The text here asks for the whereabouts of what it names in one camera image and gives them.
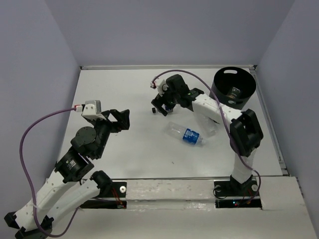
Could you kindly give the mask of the blue label water bottle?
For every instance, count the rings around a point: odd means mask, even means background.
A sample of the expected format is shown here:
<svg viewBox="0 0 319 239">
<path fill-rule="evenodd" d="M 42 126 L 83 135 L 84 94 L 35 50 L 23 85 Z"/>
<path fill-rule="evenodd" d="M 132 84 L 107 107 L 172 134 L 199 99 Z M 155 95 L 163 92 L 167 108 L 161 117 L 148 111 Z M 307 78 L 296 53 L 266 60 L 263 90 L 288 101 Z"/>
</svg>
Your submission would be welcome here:
<svg viewBox="0 0 319 239">
<path fill-rule="evenodd" d="M 164 132 L 170 137 L 189 145 L 202 146 L 206 143 L 198 132 L 171 121 L 165 126 Z"/>
</svg>

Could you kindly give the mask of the orange juice bottle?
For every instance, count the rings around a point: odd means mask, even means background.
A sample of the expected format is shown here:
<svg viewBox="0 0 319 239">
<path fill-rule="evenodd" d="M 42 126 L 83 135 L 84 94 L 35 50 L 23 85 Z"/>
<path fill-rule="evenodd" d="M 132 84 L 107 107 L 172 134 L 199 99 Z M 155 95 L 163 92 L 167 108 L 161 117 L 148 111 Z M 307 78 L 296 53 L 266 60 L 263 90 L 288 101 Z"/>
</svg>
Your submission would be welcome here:
<svg viewBox="0 0 319 239">
<path fill-rule="evenodd" d="M 228 93 L 227 93 L 227 97 L 230 99 L 239 99 L 242 95 L 242 91 L 236 87 L 232 87 Z"/>
</svg>

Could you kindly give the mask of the black cap cola bottle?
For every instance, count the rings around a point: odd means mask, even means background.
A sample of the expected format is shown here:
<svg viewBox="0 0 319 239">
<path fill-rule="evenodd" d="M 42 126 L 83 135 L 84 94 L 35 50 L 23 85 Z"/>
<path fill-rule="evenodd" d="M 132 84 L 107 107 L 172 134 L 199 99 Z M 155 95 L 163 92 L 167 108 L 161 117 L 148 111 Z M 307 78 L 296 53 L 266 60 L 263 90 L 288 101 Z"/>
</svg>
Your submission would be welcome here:
<svg viewBox="0 0 319 239">
<path fill-rule="evenodd" d="M 152 107 L 152 113 L 153 114 L 156 114 L 157 112 L 162 113 L 162 111 L 165 111 L 167 114 L 172 114 L 173 113 L 173 109 L 170 109 L 166 105 L 162 105 L 162 107 L 160 108 L 160 111 L 158 110 L 158 108 Z"/>
</svg>

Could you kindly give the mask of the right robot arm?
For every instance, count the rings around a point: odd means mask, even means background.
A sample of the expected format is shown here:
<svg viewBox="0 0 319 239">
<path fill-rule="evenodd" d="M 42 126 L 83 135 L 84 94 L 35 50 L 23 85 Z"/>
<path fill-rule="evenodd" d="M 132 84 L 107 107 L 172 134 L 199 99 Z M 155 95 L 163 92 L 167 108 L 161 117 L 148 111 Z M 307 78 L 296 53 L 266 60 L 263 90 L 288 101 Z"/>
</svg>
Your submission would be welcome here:
<svg viewBox="0 0 319 239">
<path fill-rule="evenodd" d="M 198 88 L 190 89 L 179 74 L 165 80 L 155 77 L 151 88 L 158 92 L 151 104 L 162 115 L 179 105 L 224 125 L 235 152 L 229 189 L 234 195 L 243 194 L 252 181 L 254 154 L 264 137 L 255 112 L 231 108 Z"/>
</svg>

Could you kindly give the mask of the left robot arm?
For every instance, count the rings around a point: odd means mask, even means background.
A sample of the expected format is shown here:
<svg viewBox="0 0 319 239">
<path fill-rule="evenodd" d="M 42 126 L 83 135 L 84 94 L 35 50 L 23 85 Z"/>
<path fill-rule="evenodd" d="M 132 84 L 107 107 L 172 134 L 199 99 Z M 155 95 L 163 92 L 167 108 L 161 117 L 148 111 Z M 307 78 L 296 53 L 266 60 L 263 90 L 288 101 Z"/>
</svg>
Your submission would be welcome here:
<svg viewBox="0 0 319 239">
<path fill-rule="evenodd" d="M 76 132 L 71 140 L 71 147 L 55 163 L 53 171 L 39 191 L 35 191 L 27 171 L 23 158 L 23 143 L 27 133 L 36 124 L 64 111 L 59 110 L 38 119 L 22 135 L 19 156 L 31 189 L 31 200 L 20 210 L 9 212 L 4 217 L 9 227 L 17 229 L 15 234 L 17 239 L 63 236 L 64 232 L 58 235 L 52 234 L 54 224 L 69 212 L 76 213 L 83 203 L 92 198 L 112 193 L 117 204 L 121 205 L 112 179 L 104 171 L 95 171 L 86 180 L 83 180 L 83 177 L 93 169 L 92 160 L 102 157 L 110 134 L 130 128 L 130 111 L 120 112 L 112 109 L 101 112 L 93 105 L 75 105 L 66 109 L 66 112 L 71 111 L 80 112 L 91 126 L 82 127 Z"/>
</svg>

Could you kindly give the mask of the black round bin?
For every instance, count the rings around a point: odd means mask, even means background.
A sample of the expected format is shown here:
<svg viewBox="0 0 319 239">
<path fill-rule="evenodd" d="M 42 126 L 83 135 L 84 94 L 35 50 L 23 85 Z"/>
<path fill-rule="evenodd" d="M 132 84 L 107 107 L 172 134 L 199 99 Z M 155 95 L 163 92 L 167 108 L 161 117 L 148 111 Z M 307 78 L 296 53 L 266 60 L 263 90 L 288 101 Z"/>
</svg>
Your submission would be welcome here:
<svg viewBox="0 0 319 239">
<path fill-rule="evenodd" d="M 254 77 L 238 67 L 224 67 L 216 72 L 212 83 L 211 98 L 231 108 L 241 110 L 257 88 Z"/>
</svg>

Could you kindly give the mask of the clear unlabeled plastic bottle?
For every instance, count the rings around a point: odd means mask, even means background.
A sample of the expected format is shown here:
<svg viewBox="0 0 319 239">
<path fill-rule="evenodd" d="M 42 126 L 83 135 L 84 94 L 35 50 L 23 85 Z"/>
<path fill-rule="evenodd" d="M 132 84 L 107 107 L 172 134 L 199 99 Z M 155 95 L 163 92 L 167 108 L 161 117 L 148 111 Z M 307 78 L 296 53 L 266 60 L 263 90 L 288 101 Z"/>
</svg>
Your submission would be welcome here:
<svg viewBox="0 0 319 239">
<path fill-rule="evenodd" d="M 204 134 L 207 137 L 213 137 L 216 135 L 217 126 L 216 126 L 216 123 L 212 119 L 210 119 L 204 115 L 200 115 L 199 121 L 200 121 L 200 126 L 201 126 Z"/>
</svg>

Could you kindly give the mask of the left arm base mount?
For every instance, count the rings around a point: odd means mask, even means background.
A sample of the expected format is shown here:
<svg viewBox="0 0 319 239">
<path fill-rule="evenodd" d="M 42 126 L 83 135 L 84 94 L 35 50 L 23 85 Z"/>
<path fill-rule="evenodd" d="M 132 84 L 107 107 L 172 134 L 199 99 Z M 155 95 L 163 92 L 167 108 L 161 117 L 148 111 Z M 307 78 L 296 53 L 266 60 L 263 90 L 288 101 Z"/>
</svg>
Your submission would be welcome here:
<svg viewBox="0 0 319 239">
<path fill-rule="evenodd" d="M 109 189 L 100 190 L 95 196 L 84 202 L 81 209 L 126 209 L 127 182 L 114 181 Z"/>
</svg>

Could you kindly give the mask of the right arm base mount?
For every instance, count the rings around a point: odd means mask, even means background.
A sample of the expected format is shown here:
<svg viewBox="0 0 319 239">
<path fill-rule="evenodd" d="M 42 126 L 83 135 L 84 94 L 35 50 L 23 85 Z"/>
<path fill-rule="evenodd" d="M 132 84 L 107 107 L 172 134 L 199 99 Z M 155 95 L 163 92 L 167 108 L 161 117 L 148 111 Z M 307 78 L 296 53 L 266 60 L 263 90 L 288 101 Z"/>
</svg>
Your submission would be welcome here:
<svg viewBox="0 0 319 239">
<path fill-rule="evenodd" d="M 230 181 L 214 181 L 213 195 L 217 209 L 262 208 L 260 195 L 257 196 L 257 181 L 253 180 L 244 189 L 234 190 Z"/>
</svg>

